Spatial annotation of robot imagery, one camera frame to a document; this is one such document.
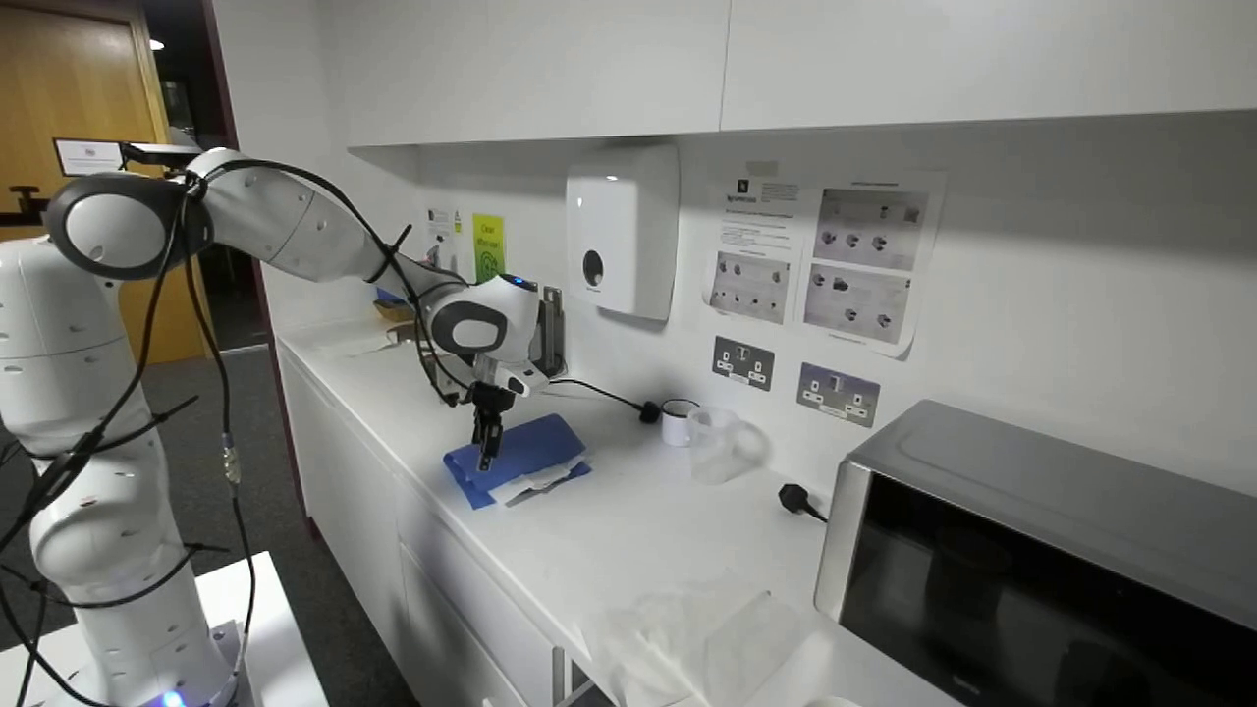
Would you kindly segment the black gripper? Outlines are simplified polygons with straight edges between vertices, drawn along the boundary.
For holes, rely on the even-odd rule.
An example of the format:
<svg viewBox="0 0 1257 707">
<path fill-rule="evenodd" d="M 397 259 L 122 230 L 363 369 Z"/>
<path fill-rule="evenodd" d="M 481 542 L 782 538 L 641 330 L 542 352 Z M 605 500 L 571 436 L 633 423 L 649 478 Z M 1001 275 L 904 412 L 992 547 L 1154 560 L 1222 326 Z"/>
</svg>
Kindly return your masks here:
<svg viewBox="0 0 1257 707">
<path fill-rule="evenodd" d="M 497 380 L 476 380 L 468 388 L 468 401 L 476 407 L 476 466 L 487 466 L 487 456 L 497 458 L 504 447 L 504 412 L 514 405 L 514 388 L 510 384 L 497 384 Z"/>
</svg>

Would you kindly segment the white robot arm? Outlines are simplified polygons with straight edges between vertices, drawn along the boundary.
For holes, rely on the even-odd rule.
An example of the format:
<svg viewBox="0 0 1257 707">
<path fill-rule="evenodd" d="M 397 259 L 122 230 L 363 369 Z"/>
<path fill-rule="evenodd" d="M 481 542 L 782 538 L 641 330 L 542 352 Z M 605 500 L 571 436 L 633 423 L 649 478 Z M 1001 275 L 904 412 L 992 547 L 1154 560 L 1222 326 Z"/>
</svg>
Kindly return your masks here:
<svg viewBox="0 0 1257 707">
<path fill-rule="evenodd" d="M 476 412 L 484 456 L 552 337 L 529 284 L 468 284 L 400 255 L 299 164 L 206 149 L 168 176 L 67 181 L 40 237 L 0 242 L 0 415 L 34 466 L 3 538 L 30 551 L 83 630 L 93 674 L 63 686 L 79 707 L 226 707 L 245 670 L 248 635 L 207 626 L 195 547 L 168 507 L 165 415 L 146 401 L 159 321 L 117 305 L 122 284 L 161 285 L 207 249 L 400 297 L 434 394 Z"/>
</svg>

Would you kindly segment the white robot base table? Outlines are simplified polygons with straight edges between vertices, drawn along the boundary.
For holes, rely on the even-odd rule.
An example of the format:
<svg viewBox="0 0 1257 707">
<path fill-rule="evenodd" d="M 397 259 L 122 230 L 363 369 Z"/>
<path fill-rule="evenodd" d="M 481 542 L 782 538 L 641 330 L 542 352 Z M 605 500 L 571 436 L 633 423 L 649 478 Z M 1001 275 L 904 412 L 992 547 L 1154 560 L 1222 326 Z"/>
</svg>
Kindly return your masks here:
<svg viewBox="0 0 1257 707">
<path fill-rule="evenodd" d="M 267 551 L 195 577 L 207 631 L 228 659 L 228 682 L 207 707 L 330 707 L 312 665 L 290 596 Z M 3 707 L 83 707 L 25 648 L 0 653 Z M 155 707 L 195 707 L 161 693 Z"/>
</svg>

